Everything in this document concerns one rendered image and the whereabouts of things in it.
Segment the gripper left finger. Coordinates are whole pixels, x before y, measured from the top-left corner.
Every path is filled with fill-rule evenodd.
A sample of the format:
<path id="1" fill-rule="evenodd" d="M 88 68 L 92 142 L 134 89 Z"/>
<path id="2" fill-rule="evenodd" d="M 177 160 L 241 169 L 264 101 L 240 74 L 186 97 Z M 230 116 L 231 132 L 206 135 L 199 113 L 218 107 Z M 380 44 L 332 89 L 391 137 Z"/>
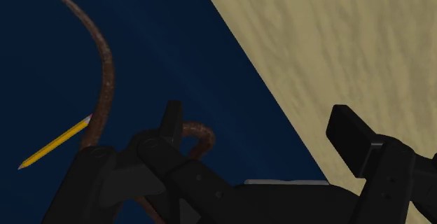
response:
<path id="1" fill-rule="evenodd" d="M 201 161 L 180 153 L 183 133 L 182 104 L 169 101 L 159 128 L 134 135 L 126 149 L 83 148 L 41 224 L 113 224 L 123 202 L 136 197 L 166 224 L 181 224 L 181 200 L 200 215 L 189 224 L 240 224 L 240 196 Z"/>

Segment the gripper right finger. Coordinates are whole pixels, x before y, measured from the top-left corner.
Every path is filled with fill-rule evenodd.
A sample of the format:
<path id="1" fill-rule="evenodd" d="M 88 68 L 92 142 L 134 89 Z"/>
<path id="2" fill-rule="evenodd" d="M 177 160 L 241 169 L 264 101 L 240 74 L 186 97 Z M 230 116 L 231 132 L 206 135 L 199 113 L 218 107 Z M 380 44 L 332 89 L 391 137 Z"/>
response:
<path id="1" fill-rule="evenodd" d="M 344 104 L 333 106 L 326 136 L 353 175 L 366 181 L 348 224 L 406 224 L 410 204 L 437 224 L 437 154 L 423 157 L 375 133 Z"/>

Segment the dark blue table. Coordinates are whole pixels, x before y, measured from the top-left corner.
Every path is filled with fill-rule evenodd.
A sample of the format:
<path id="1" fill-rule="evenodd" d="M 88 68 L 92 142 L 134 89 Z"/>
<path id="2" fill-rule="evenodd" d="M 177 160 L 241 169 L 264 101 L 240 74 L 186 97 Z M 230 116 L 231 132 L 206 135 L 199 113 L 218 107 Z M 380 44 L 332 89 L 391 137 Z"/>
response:
<path id="1" fill-rule="evenodd" d="M 179 100 L 213 129 L 203 160 L 227 182 L 324 178 L 211 0 L 73 1 L 113 53 L 101 144 L 125 148 Z M 100 85 L 97 47 L 62 2 L 0 0 L 0 224 L 40 224 L 81 136 L 20 163 L 92 113 Z"/>

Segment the rusty brown curved rod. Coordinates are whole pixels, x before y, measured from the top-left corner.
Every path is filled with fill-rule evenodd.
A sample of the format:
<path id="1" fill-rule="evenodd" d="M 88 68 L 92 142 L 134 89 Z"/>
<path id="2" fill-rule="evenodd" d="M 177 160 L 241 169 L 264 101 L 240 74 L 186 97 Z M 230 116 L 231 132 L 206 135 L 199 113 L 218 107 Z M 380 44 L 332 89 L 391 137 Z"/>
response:
<path id="1" fill-rule="evenodd" d="M 94 113 L 85 119 L 87 128 L 79 151 L 41 224 L 113 224 L 119 208 L 129 199 L 142 205 L 156 224 L 181 224 L 179 197 L 140 160 L 139 145 L 163 141 L 178 149 L 181 138 L 196 137 L 198 142 L 188 156 L 199 160 L 215 144 L 213 130 L 200 122 L 183 120 L 181 102 L 170 101 L 158 129 L 135 135 L 121 152 L 99 146 L 113 100 L 113 56 L 88 15 L 72 0 L 60 1 L 80 19 L 96 43 L 102 61 L 102 86 Z"/>

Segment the yellow pencil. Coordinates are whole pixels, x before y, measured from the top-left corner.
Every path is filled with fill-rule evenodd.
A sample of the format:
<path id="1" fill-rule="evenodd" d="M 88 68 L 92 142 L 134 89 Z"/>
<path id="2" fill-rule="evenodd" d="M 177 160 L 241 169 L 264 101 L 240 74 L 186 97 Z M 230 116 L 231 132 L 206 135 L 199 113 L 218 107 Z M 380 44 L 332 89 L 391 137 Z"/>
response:
<path id="1" fill-rule="evenodd" d="M 50 143 L 45 145 L 43 148 L 36 151 L 33 155 L 28 157 L 26 160 L 24 160 L 20 166 L 18 167 L 18 170 L 24 169 L 25 167 L 28 167 L 38 160 L 40 160 L 42 157 L 47 155 L 49 152 L 53 151 L 55 148 L 57 148 L 59 145 L 63 144 L 65 141 L 70 139 L 75 134 L 79 133 L 81 130 L 86 128 L 91 120 L 92 114 L 88 115 L 86 118 L 84 118 L 82 121 L 75 124 L 73 127 L 65 131 L 63 134 L 59 135 L 56 139 L 52 140 Z"/>

